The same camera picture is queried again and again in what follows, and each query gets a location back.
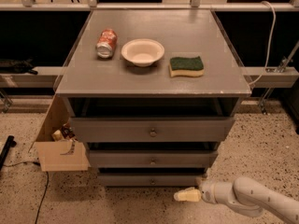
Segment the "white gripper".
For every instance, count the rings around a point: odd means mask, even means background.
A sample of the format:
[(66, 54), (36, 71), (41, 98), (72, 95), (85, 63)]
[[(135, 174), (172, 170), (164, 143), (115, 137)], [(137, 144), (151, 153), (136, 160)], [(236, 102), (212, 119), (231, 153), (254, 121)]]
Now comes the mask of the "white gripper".
[(204, 177), (196, 177), (196, 184), (199, 189), (190, 187), (182, 189), (174, 194), (174, 199), (178, 202), (199, 202), (202, 199), (206, 203), (216, 203), (215, 181), (207, 181)]

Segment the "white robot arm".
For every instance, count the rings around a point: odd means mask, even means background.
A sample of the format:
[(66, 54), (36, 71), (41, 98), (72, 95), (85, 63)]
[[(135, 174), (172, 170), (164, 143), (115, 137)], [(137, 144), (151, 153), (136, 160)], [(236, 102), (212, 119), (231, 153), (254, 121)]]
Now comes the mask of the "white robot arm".
[(174, 194), (174, 199), (177, 202), (223, 204), (247, 217), (258, 217), (267, 210), (286, 224), (299, 224), (298, 201), (245, 176), (234, 182), (200, 180), (197, 188), (182, 189)]

